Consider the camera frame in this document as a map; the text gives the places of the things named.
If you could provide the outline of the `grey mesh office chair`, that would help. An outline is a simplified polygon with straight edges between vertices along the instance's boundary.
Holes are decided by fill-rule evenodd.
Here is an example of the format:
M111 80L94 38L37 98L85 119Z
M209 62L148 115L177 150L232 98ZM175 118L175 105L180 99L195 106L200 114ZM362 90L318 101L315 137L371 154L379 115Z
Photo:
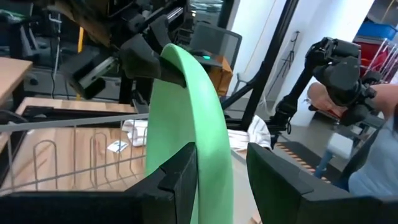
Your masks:
M239 53L242 36L230 30L204 22L195 25L189 47L194 50L206 50L222 55L234 68Z

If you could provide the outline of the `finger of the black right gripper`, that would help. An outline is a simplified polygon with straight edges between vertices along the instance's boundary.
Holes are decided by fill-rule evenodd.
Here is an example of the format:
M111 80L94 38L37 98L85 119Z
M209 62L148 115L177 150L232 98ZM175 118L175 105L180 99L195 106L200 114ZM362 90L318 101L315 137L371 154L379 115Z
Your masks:
M137 34L123 43L119 50L121 66L130 79L153 78L185 88L185 76L172 62L156 56L150 45Z
M158 17L149 25L149 45L157 54L161 54L163 48L172 41L169 37L169 20L167 16Z

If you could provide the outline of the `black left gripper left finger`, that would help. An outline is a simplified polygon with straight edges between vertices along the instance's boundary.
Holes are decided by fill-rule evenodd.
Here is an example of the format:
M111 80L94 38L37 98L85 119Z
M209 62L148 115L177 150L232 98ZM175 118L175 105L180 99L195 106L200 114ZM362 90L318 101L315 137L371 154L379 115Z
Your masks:
M123 192L17 192L0 197L0 224L190 224L197 148L189 142Z

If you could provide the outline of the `person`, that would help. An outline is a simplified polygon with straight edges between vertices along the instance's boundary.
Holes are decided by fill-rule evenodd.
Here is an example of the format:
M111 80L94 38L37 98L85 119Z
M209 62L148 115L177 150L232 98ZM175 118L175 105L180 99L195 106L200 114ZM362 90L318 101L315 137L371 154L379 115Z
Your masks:
M398 195L398 84L377 84L373 102L386 122L371 143L364 164L335 186L356 196Z

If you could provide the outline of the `brown cardboard box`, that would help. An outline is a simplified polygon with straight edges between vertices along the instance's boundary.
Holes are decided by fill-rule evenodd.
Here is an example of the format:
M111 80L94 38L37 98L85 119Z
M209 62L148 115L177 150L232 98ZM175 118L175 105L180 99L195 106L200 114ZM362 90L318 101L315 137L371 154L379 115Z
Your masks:
M216 61L221 64L221 67L211 67L208 72L209 78L213 83L217 95L226 96L233 77L233 71L223 56L217 56Z

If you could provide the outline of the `background wooden workbench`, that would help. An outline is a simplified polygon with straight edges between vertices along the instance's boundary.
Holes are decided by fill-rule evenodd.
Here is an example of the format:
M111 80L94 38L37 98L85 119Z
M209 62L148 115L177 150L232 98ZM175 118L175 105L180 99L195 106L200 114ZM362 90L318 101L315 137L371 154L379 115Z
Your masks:
M27 60L0 57L0 105L10 96L17 108L25 97L24 77L33 63Z

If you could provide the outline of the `light green plate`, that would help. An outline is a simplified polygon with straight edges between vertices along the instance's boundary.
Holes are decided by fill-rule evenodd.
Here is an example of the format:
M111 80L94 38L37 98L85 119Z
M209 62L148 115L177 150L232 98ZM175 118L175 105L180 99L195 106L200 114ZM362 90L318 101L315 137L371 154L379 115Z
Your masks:
M191 224L233 224L233 166L228 131L215 88L200 63L168 44L162 58L183 72L186 87L154 80L146 140L149 175L186 143L195 142L198 183Z

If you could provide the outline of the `white striped towel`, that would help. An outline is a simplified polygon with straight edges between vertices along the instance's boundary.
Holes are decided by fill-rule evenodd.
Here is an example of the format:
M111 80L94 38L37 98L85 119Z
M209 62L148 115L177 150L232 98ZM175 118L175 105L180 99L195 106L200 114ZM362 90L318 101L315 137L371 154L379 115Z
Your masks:
M147 121L138 119L125 120L122 131L127 132L127 137L134 147L144 146L147 136ZM234 151L246 150L249 142L256 143L261 147L271 149L271 134L266 123L255 115L247 131L228 130L229 143Z

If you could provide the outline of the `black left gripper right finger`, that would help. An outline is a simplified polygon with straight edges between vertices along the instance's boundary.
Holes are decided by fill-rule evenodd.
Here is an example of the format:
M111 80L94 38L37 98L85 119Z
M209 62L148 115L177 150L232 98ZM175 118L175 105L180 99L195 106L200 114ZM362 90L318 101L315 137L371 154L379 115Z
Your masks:
M398 224L398 197L354 196L256 143L247 169L263 224Z

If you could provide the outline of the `small white paper label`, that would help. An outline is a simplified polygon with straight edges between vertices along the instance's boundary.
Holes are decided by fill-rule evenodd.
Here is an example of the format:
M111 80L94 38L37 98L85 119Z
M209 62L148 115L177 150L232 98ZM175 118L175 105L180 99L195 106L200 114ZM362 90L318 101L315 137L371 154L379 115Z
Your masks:
M113 143L111 143L108 147L107 150L115 152L115 153L120 153L123 151L125 148L128 147L128 143L124 141L117 140Z

